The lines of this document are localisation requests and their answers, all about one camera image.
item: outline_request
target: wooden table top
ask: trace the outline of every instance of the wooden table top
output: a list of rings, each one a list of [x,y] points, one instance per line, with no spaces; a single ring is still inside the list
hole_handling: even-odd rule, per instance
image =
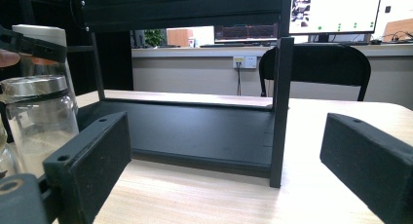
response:
[[[105,92],[107,97],[266,106],[271,98]],[[97,101],[78,96],[79,106]],[[291,99],[280,189],[268,178],[132,160],[94,223],[382,223],[324,164],[327,113],[359,118],[413,145],[413,111],[375,102]]]

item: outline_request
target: jar lid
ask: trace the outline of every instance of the jar lid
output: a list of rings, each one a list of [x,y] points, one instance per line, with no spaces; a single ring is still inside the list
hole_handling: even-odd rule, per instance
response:
[[[39,75],[11,78],[0,82],[3,95],[30,97],[67,90],[66,79],[61,75]]]

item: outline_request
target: black chair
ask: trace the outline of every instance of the black chair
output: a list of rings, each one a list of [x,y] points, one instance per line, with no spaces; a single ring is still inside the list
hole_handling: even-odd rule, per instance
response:
[[[267,96],[264,80],[274,80],[277,48],[267,51],[259,62],[261,96]],[[359,50],[335,43],[294,45],[291,81],[360,87],[363,101],[371,67]]]

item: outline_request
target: computer monitor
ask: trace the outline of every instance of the computer monitor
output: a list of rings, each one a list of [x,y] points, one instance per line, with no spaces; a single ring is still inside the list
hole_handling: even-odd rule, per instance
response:
[[[374,33],[380,0],[291,0],[290,35]]]
[[[215,44],[270,44],[277,41],[278,24],[216,25],[213,27]]]

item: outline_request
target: green plant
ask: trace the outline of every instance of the green plant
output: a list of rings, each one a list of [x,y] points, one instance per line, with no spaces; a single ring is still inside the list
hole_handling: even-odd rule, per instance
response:
[[[159,46],[165,42],[165,37],[161,29],[145,30],[143,33],[145,35],[145,44],[151,47]]]

